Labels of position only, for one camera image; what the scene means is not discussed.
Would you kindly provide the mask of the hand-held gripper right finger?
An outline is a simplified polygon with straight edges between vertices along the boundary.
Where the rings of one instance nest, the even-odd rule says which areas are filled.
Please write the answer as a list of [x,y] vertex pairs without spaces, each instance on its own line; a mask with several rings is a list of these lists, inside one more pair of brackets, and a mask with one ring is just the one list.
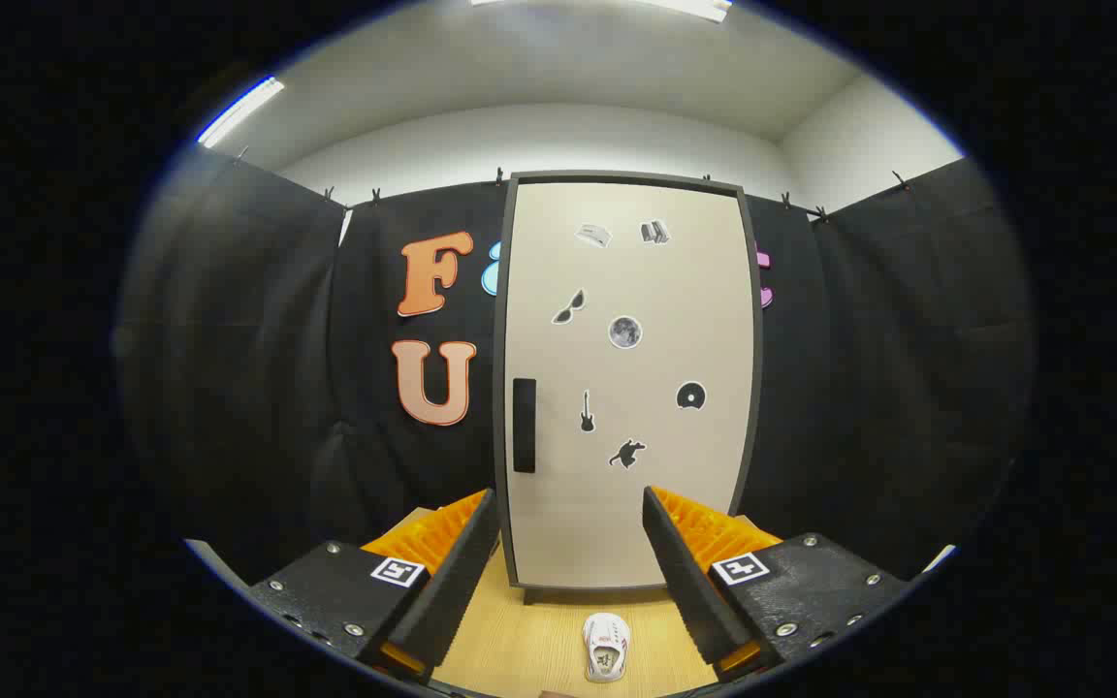
[[722,682],[806,661],[909,589],[829,536],[781,539],[663,488],[645,489],[642,526],[697,653]]

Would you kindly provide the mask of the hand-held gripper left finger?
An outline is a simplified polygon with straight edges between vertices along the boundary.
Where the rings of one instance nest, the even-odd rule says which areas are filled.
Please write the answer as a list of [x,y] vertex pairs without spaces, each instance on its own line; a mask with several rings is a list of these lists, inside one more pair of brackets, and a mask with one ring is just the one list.
[[424,683],[460,631],[499,530],[499,500],[485,488],[371,543],[324,542],[247,596],[346,661]]

